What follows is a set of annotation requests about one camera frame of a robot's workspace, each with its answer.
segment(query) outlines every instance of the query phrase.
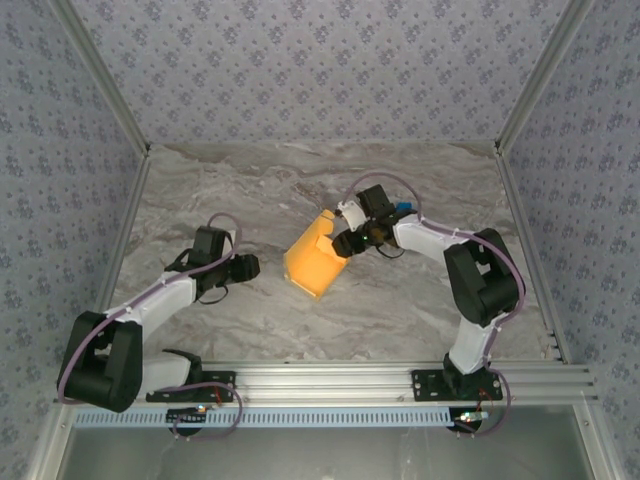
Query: wall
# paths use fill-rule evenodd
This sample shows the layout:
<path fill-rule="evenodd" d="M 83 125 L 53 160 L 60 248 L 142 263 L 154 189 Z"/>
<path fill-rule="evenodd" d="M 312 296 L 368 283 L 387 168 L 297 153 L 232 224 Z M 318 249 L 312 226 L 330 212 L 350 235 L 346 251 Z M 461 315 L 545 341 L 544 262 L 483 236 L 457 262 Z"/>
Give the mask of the wall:
<path fill-rule="evenodd" d="M 640 5 L 596 0 L 509 157 L 573 358 L 640 478 Z"/>
<path fill-rule="evenodd" d="M 566 0 L 76 0 L 152 143 L 494 139 Z"/>
<path fill-rule="evenodd" d="M 22 478 L 138 159 L 44 0 L 0 2 L 0 478 Z"/>

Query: enclosure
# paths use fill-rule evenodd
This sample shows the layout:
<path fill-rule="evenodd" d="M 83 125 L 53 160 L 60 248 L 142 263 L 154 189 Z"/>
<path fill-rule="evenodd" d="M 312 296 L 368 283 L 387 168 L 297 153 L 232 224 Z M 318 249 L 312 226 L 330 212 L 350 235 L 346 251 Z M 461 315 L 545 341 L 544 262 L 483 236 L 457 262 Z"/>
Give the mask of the enclosure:
<path fill-rule="evenodd" d="M 260 275 L 231 285 L 219 304 L 182 309 L 144 345 L 145 356 L 177 348 L 213 371 L 237 372 L 247 414 L 263 412 L 270 426 L 256 425 L 271 430 L 241 428 L 225 449 L 259 449 L 263 434 L 273 455 L 334 444 L 331 468 L 309 456 L 313 469 L 296 466 L 297 476 L 361 478 L 371 472 L 339 447 L 360 444 L 379 452 L 379 466 L 369 467 L 380 478 L 424 478 L 461 475 L 440 460 L 460 449 L 491 463 L 487 445 L 502 445 L 495 453 L 510 444 L 512 475 L 566 478 L 567 464 L 543 440 L 555 435 L 571 445 L 565 460 L 584 467 L 575 478 L 640 478 L 635 2 L 33 0 L 0 8 L 0 476 L 82 478 L 87 462 L 107 473 L 97 465 L 122 457 L 113 447 L 126 448 L 121 436 L 149 446 L 140 459 L 158 449 L 184 455 L 188 446 L 164 445 L 166 431 L 156 428 L 164 421 L 97 421 L 90 407 L 54 405 L 53 384 L 82 311 L 138 294 L 213 213 L 228 212 L 242 225 L 239 251 L 258 256 Z M 411 372 L 441 365 L 460 324 L 444 263 L 369 249 L 319 300 L 285 279 L 285 252 L 372 171 L 407 180 L 433 221 L 495 228 L 522 273 L 524 309 L 492 349 L 513 383 L 512 418 L 491 443 L 456 446 L 455 435 L 430 428 L 450 426 L 449 417 L 417 418 L 460 405 L 411 400 Z M 359 188 L 376 183 L 392 202 L 415 204 L 390 179 Z M 225 222 L 216 225 L 232 227 Z M 336 221 L 336 233 L 344 228 Z M 496 402 L 498 412 L 505 407 Z M 357 425 L 269 416 L 316 409 L 328 419 L 346 408 L 416 416 Z M 92 457 L 100 444 L 110 447 Z M 433 455 L 421 456 L 425 449 Z M 242 471 L 232 455 L 218 463 L 227 478 L 265 468 L 276 478 L 267 457 Z M 153 471 L 145 470 L 153 460 L 125 463 L 124 477 L 179 472 L 179 462 Z"/>

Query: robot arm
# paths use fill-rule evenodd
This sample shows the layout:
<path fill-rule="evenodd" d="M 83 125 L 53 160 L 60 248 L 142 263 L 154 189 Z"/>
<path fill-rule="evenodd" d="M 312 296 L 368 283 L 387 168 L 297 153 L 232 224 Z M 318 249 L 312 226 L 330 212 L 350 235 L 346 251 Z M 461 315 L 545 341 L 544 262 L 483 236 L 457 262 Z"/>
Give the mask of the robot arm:
<path fill-rule="evenodd" d="M 227 285 L 251 280 L 259 274 L 258 259 L 254 255 L 235 255 L 210 270 L 188 273 L 228 255 L 233 241 L 233 233 L 200 227 L 193 248 L 182 252 L 160 278 L 139 295 L 104 313 L 82 313 L 71 331 L 58 382 L 87 336 L 109 316 L 123 312 L 78 358 L 64 386 L 65 396 L 122 412 L 147 392 L 183 385 L 192 366 L 188 355 L 172 352 L 143 359 L 142 346 L 160 325 L 205 292 L 213 288 L 226 289 Z"/>
<path fill-rule="evenodd" d="M 358 193 L 357 197 L 361 206 L 353 201 L 338 205 L 336 213 L 347 221 L 349 230 L 334 239 L 336 254 L 346 258 L 387 243 L 445 263 L 461 312 L 456 341 L 445 357 L 445 370 L 450 371 L 452 386 L 460 384 L 460 377 L 483 368 L 496 322 L 518 302 L 518 288 L 511 271 L 494 253 L 457 235 L 456 230 L 429 222 L 431 228 L 420 221 L 417 212 L 396 208 L 380 185 Z M 495 230 L 485 229 L 474 236 L 488 241 L 510 258 Z"/>

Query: marble surface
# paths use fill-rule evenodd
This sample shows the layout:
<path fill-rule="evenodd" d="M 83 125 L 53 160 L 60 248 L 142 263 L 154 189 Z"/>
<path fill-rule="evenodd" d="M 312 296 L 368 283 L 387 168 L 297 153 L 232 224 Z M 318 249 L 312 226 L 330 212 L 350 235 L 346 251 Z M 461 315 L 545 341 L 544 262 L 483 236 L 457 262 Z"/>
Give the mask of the marble surface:
<path fill-rule="evenodd" d="M 320 301 L 284 279 L 285 251 L 322 209 L 333 210 L 364 172 L 386 170 L 418 189 L 431 219 L 500 231 L 529 292 L 524 312 L 499 336 L 494 357 L 552 357 L 487 148 L 437 143 L 154 146 L 150 162 L 114 305 L 154 281 L 215 212 L 241 220 L 241 252 L 258 255 L 262 272 L 231 286 L 219 305 L 194 304 L 180 311 L 149 338 L 147 354 L 173 347 L 209 359 L 441 360 L 460 319 L 443 264 L 411 252 L 388 260 L 367 251 L 352 260 Z M 393 181 L 382 183 L 392 201 L 411 200 Z M 232 227 L 225 222 L 219 225 Z M 336 225 L 336 231 L 344 227 Z"/>

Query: yellow object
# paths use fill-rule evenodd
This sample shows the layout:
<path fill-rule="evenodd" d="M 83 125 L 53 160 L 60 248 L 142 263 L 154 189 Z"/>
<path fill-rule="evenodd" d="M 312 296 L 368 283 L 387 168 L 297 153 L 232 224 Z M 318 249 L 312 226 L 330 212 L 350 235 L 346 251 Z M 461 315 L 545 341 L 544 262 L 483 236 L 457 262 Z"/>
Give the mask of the yellow object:
<path fill-rule="evenodd" d="M 285 277 L 305 292 L 320 298 L 348 259 L 341 258 L 327 236 L 333 232 L 333 213 L 325 210 L 284 254 Z"/>

